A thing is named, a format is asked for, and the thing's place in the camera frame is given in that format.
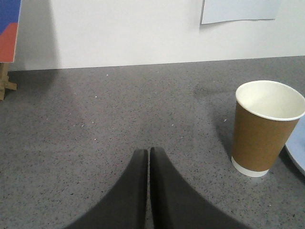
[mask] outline paper cup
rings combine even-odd
[[[236,90],[232,163],[250,177],[265,175],[300,117],[305,98],[274,81],[253,81]]]

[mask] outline speckled granite countertop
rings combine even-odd
[[[0,102],[0,225],[59,229],[94,206],[136,148],[163,147],[204,198],[256,229],[303,229],[305,177],[283,150],[249,178],[230,162],[236,88],[305,94],[305,57],[10,73]],[[148,205],[146,228],[153,228]]]

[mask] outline paper sheet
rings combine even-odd
[[[275,19],[281,0],[205,0],[202,24]]]

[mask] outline easel leg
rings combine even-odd
[[[4,100],[5,88],[17,90],[17,84],[9,82],[8,70],[8,63],[0,63],[0,100]]]

